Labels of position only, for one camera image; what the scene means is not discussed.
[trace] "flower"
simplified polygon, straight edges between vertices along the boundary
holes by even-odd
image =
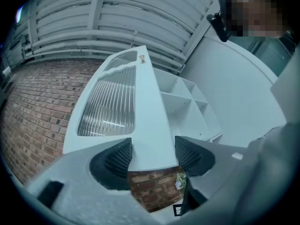
[[[177,190],[180,190],[180,189],[181,189],[181,182],[180,182],[180,181],[177,181],[177,182],[175,183],[175,187],[176,187]]]

